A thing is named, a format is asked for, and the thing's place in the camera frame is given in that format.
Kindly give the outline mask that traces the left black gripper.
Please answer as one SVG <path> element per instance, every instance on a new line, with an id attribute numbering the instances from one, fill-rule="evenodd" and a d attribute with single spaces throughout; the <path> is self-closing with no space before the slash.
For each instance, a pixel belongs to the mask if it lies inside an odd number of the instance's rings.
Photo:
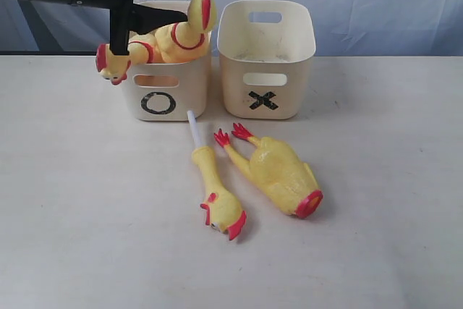
<path id="1" fill-rule="evenodd" d="M 129 33 L 145 35 L 165 25 L 186 22 L 184 12 L 151 7 L 131 7 L 133 0 L 114 0 L 109 12 L 109 48 L 115 56 L 128 55 Z"/>

